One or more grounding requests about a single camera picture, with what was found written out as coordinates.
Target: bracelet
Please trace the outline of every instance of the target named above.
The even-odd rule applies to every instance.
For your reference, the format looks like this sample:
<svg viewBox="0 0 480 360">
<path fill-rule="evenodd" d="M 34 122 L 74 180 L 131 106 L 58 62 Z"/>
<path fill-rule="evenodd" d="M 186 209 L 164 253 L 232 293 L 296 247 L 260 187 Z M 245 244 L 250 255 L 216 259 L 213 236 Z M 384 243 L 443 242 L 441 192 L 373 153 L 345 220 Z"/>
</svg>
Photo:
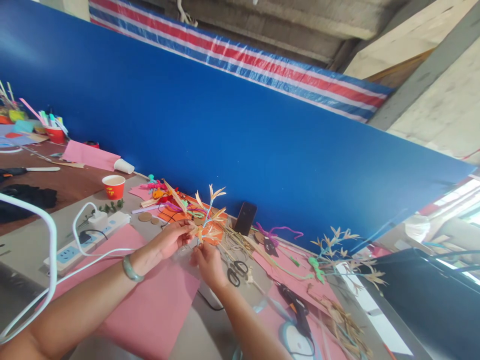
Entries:
<svg viewBox="0 0 480 360">
<path fill-rule="evenodd" d="M 132 267 L 132 263 L 130 262 L 130 254 L 126 255 L 123 258 L 122 265 L 123 265 L 123 271 L 125 272 L 125 275 L 130 280 L 136 283 L 141 283 L 145 279 L 145 276 L 140 276 L 135 272 L 134 268 Z"/>
</svg>

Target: smartphone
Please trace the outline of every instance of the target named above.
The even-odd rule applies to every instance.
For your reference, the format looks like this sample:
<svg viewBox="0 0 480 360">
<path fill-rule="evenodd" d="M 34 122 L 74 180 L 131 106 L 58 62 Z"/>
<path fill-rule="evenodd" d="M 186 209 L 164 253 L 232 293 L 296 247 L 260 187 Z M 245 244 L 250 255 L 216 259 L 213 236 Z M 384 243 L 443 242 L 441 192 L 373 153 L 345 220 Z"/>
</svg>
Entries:
<svg viewBox="0 0 480 360">
<path fill-rule="evenodd" d="M 256 214 L 257 206 L 245 201 L 241 206 L 234 230 L 237 233 L 248 236 Z"/>
</svg>

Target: electrical outlet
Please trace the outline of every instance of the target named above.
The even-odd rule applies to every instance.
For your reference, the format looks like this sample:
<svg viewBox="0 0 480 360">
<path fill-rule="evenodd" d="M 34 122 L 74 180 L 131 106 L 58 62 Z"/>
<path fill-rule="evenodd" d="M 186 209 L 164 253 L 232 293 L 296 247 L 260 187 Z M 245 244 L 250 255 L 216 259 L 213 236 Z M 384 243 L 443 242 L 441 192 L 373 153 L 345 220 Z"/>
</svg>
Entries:
<svg viewBox="0 0 480 360">
<path fill-rule="evenodd" d="M 110 238 L 118 229 L 121 229 L 124 225 L 128 224 L 131 218 L 130 215 L 117 211 L 108 217 L 108 225 L 102 230 L 102 232 L 105 236 Z M 90 238 L 80 246 L 83 252 L 90 254 L 103 244 L 106 238 L 101 233 L 94 231 L 88 232 L 88 235 Z M 62 247 L 56 253 L 58 275 L 65 276 L 73 267 L 80 263 L 83 258 L 84 255 L 80 253 L 75 240 Z M 43 263 L 46 266 L 50 266 L 50 258 L 46 258 Z"/>
<path fill-rule="evenodd" d="M 80 253 L 79 249 L 73 246 L 69 246 L 65 250 L 63 250 L 61 253 L 56 255 L 56 260 L 61 264 L 66 264 L 69 262 L 70 259 L 73 259 L 75 255 L 77 255 L 78 253 Z"/>
</svg>

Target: red cup with markers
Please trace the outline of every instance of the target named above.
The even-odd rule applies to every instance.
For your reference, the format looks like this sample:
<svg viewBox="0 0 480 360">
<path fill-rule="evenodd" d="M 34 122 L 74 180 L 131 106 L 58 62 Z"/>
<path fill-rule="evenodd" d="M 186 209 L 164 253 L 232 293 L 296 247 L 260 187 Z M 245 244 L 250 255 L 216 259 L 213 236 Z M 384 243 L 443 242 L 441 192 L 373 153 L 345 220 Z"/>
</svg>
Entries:
<svg viewBox="0 0 480 360">
<path fill-rule="evenodd" d="M 124 197 L 125 178 L 120 175 L 105 176 L 101 182 L 110 200 L 120 200 Z"/>
<path fill-rule="evenodd" d="M 65 144 L 65 133 L 59 127 L 44 126 L 50 141 L 55 144 Z"/>
</svg>

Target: pink paper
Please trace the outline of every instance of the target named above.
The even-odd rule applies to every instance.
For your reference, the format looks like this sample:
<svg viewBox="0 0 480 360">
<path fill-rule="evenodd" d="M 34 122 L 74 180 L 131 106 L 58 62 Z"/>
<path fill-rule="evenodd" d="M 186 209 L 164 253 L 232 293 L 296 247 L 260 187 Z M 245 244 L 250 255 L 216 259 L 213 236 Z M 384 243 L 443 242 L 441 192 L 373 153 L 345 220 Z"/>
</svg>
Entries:
<svg viewBox="0 0 480 360">
<path fill-rule="evenodd" d="M 133 227 L 125 225 L 94 254 L 117 248 L 137 249 L 145 243 Z M 75 269 L 94 259 L 87 257 Z M 72 276 L 59 285 L 55 298 L 120 260 L 107 257 Z M 199 286 L 200 281 L 176 262 L 164 260 L 120 303 L 99 333 L 140 358 L 168 359 Z"/>
<path fill-rule="evenodd" d="M 140 187 L 140 185 L 138 185 L 138 186 L 132 187 L 128 193 L 138 196 L 143 201 L 146 201 L 146 200 L 152 199 L 152 194 L 149 194 L 149 191 L 150 191 L 149 188 Z"/>
<path fill-rule="evenodd" d="M 286 249 L 285 247 L 280 245 L 281 250 L 277 248 L 277 253 L 279 257 L 272 256 L 272 259 L 276 261 L 278 265 L 280 265 L 282 268 L 285 270 L 288 270 L 289 272 L 296 274 L 298 276 L 304 277 L 308 274 L 314 274 L 312 266 L 308 262 L 308 256 L 307 257 L 301 256 L 293 251 L 290 251 Z M 290 260 L 289 257 L 287 257 L 283 252 L 286 254 L 290 254 L 293 256 L 294 259 L 296 259 L 301 266 L 297 267 L 292 260 Z M 338 299 L 335 296 L 332 288 L 328 284 L 328 282 L 325 282 L 325 285 L 322 284 L 316 277 L 313 279 L 307 279 L 307 280 L 299 280 L 289 274 L 287 274 L 285 271 L 279 269 L 279 268 L 273 268 L 258 252 L 254 251 L 253 252 L 253 258 L 256 260 L 258 264 L 266 271 L 266 273 L 274 280 L 278 281 L 279 283 L 285 284 L 289 289 L 291 289 L 295 294 L 297 294 L 299 297 L 304 299 L 305 301 L 309 302 L 312 304 L 314 307 L 322 310 L 325 312 L 325 308 L 321 306 L 318 302 L 316 302 L 310 295 L 307 294 L 307 286 L 308 284 L 313 284 L 313 287 L 310 289 L 310 293 L 315 295 L 316 298 L 322 299 L 323 295 L 325 295 L 327 298 L 329 298 L 332 301 L 335 301 L 338 303 Z"/>
<path fill-rule="evenodd" d="M 62 158 L 74 163 L 85 164 L 94 168 L 114 171 L 115 162 L 120 156 L 92 146 L 70 140 Z"/>
<path fill-rule="evenodd" d="M 278 296 L 278 294 L 279 291 L 276 286 L 272 286 L 268 292 L 268 296 L 279 302 L 280 305 L 287 310 L 292 319 L 295 319 L 295 314 L 291 308 L 287 305 L 283 298 L 281 298 L 281 296 Z M 271 305 L 265 307 L 258 313 L 258 315 L 262 319 L 262 322 L 266 324 L 269 329 L 272 329 L 274 334 L 279 334 L 280 327 L 286 322 L 285 319 L 280 316 L 280 314 Z M 331 335 L 329 331 L 322 329 L 320 325 L 317 325 L 313 313 L 310 313 L 307 316 L 307 321 L 308 325 L 310 326 L 312 335 L 311 337 L 315 343 L 315 359 L 320 359 L 318 354 L 321 353 L 321 358 L 323 360 L 347 360 L 346 355 L 342 351 L 342 348 L 334 340 L 333 335 Z M 305 354 L 311 354 L 309 351 L 310 349 L 305 349 Z"/>
</svg>

